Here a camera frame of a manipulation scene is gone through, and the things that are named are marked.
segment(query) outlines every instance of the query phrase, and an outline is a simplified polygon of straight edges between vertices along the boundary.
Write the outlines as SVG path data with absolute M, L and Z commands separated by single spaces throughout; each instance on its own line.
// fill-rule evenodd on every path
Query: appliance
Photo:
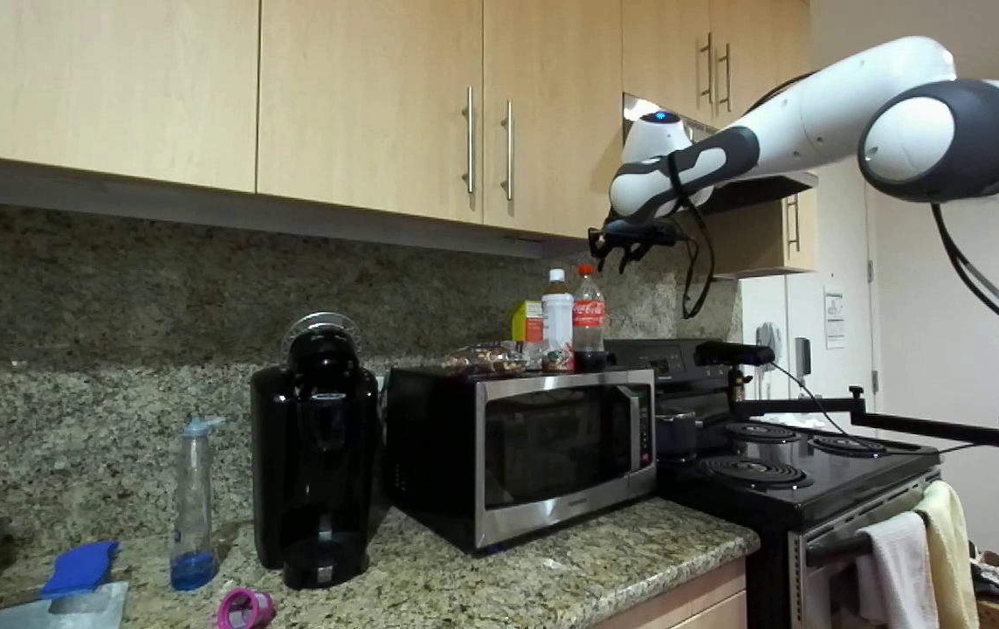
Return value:
M 392 369 L 389 481 L 406 514 L 464 552 L 651 495 L 652 369 Z
M 346 316 L 318 309 L 291 327 L 287 368 L 252 377 L 258 561 L 287 585 L 333 585 L 368 569 L 376 522 L 376 380 Z
M 700 377 L 704 369 L 688 363 L 700 345 L 701 340 L 646 343 L 646 359 L 677 363 L 657 386 L 657 491 L 762 533 L 746 560 L 751 629 L 809 629 L 809 569 L 858 552 L 858 528 L 913 508 L 935 478 L 938 453 L 751 418 L 742 413 L 751 402 L 736 402 L 736 372 Z

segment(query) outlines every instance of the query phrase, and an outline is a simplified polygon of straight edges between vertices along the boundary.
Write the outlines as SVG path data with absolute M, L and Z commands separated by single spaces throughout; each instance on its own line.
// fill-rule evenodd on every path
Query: stovetop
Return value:
M 938 464 L 928 446 L 758 418 L 701 428 L 700 449 L 661 458 L 661 491 L 751 528 L 807 532 Z

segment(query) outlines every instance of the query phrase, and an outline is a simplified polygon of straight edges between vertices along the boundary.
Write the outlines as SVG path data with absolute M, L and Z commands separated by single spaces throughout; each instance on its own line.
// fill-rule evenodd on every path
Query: granite countertop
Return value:
M 271 624 L 595 624 L 755 547 L 746 528 L 644 499 L 470 560 L 389 508 L 370 542 L 370 569 L 329 589 L 291 589 L 263 569 L 249 522 L 201 589 L 169 585 L 162 538 L 121 538 L 113 581 L 130 583 L 121 624 L 208 624 L 230 583 L 265 589 L 275 599 Z M 50 567 L 52 560 L 18 561 L 0 573 L 0 605 L 31 599 Z

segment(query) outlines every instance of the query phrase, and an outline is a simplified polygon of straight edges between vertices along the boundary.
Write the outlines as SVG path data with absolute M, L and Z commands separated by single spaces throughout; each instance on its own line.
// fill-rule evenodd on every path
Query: dish towel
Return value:
M 856 560 L 858 613 L 889 629 L 938 629 L 922 518 L 898 514 L 861 532 L 872 555 Z
M 915 508 L 924 514 L 928 573 L 944 624 L 979 629 L 981 621 L 974 576 L 966 567 L 966 522 L 958 488 L 949 481 L 928 481 Z

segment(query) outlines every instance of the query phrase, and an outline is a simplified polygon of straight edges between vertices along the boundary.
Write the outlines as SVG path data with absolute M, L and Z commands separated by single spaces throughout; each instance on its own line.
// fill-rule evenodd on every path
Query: microwave window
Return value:
M 552 499 L 626 475 L 631 467 L 629 394 L 568 386 L 490 402 L 485 505 Z

